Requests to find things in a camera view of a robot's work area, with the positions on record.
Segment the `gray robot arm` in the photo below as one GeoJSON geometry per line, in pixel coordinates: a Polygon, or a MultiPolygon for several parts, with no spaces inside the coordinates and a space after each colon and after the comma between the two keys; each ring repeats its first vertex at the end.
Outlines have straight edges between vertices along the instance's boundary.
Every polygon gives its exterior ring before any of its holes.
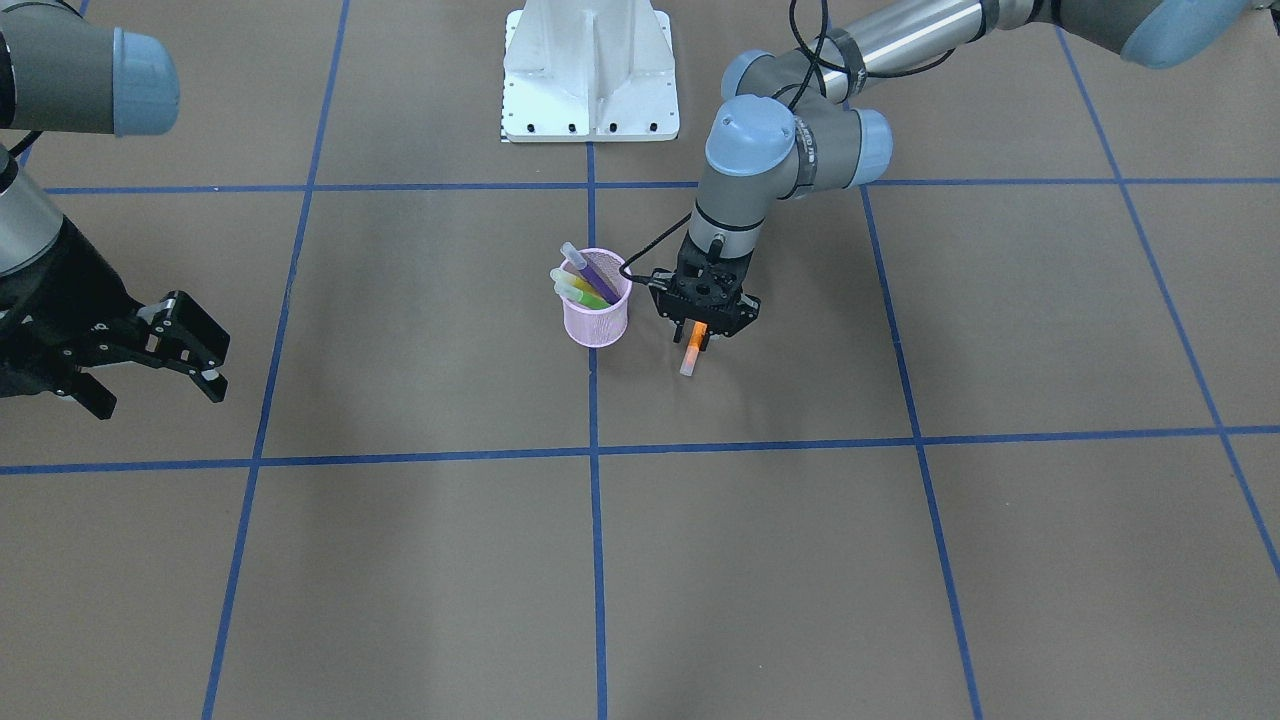
{"type": "MultiPolygon", "coordinates": [[[[96,28],[64,3],[0,0],[0,127],[157,135],[177,117],[159,41],[96,28]]],[[[54,392],[105,419],[115,396],[84,369],[138,363],[189,375],[216,402],[229,342],[183,292],[147,306],[131,297],[0,147],[0,397],[54,392]]]]}
{"type": "MultiPolygon", "coordinates": [[[[1052,23],[1125,60],[1181,63],[1258,0],[900,0],[774,56],[753,50],[724,72],[724,104],[708,135],[707,165],[675,270],[636,277],[658,313],[732,336],[760,300],[742,292],[774,200],[863,184],[888,167],[893,137],[874,110],[842,105],[886,79],[996,29],[1052,23]]],[[[823,3],[826,24],[826,4],[823,3]]]]}

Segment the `white plastic bracket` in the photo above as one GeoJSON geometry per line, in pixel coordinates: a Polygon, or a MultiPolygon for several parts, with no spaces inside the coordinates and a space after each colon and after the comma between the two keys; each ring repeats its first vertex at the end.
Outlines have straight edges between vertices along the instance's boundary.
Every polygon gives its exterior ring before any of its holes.
{"type": "Polygon", "coordinates": [[[527,0],[507,15],[502,133],[511,142],[672,140],[671,18],[649,0],[527,0]]]}

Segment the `gray surface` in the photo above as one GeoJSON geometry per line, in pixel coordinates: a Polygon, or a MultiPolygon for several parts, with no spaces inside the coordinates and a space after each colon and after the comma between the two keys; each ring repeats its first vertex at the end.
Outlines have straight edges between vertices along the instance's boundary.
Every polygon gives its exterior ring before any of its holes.
{"type": "Polygon", "coordinates": [[[1280,593],[1217,438],[929,459],[991,717],[1275,716],[1280,593]]]}
{"type": "Polygon", "coordinates": [[[588,717],[586,461],[261,474],[218,716],[588,717]]]}
{"type": "Polygon", "coordinates": [[[3,478],[4,717],[192,717],[244,473],[3,478]]]}
{"type": "MultiPolygon", "coordinates": [[[[723,65],[786,49],[786,4],[658,3],[681,137],[594,152],[497,142],[516,5],[352,0],[319,181],[480,184],[305,192],[340,3],[92,1],[169,46],[182,115],[49,135],[33,176],[188,188],[55,201],[140,299],[228,327],[230,391],[115,368],[109,423],[0,401],[0,717],[196,717],[210,687],[216,720],[973,717],[970,682],[988,719],[1275,714],[1274,559],[1051,28],[859,100],[897,138],[869,191],[896,323],[832,192],[776,206],[762,316],[692,378],[644,292],[593,377],[556,246],[690,209],[636,183],[696,179],[723,65]]],[[[1276,184],[1194,181],[1280,174],[1263,20],[1165,73],[1069,46],[1124,177],[1161,176],[1128,191],[1275,536],[1276,184]]]]}

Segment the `blue joint cap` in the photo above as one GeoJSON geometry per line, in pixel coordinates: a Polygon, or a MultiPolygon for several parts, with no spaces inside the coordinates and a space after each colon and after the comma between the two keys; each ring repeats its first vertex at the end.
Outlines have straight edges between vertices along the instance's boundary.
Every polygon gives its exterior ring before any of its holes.
{"type": "Polygon", "coordinates": [[[772,58],[769,53],[764,50],[748,50],[737,58],[733,58],[728,67],[724,68],[724,74],[721,77],[721,99],[730,100],[737,95],[737,86],[742,85],[742,78],[746,76],[746,69],[751,67],[751,63],[759,60],[760,58],[772,58]]]}
{"type": "Polygon", "coordinates": [[[164,135],[178,122],[178,70],[159,40],[115,28],[111,114],[116,137],[164,135]]]}
{"type": "Polygon", "coordinates": [[[782,102],[739,95],[716,113],[707,163],[732,177],[769,172],[795,149],[795,115],[782,102]]]}
{"type": "Polygon", "coordinates": [[[854,170],[850,187],[879,179],[893,158],[893,131],[890,129],[884,115],[876,110],[856,110],[856,113],[863,128],[863,146],[858,151],[858,168],[854,170]]]}
{"type": "Polygon", "coordinates": [[[1133,31],[1120,56],[1148,68],[1171,68],[1219,38],[1249,0],[1165,0],[1133,31]]]}

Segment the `orange marker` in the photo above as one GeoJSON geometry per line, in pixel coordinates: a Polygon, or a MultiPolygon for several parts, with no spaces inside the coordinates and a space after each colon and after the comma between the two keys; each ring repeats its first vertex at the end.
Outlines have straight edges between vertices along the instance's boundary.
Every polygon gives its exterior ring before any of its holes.
{"type": "Polygon", "coordinates": [[[680,364],[680,374],[686,378],[694,375],[694,363],[698,363],[698,354],[703,348],[703,336],[707,334],[707,323],[694,322],[694,332],[689,334],[689,347],[685,350],[685,361],[680,364]]]}

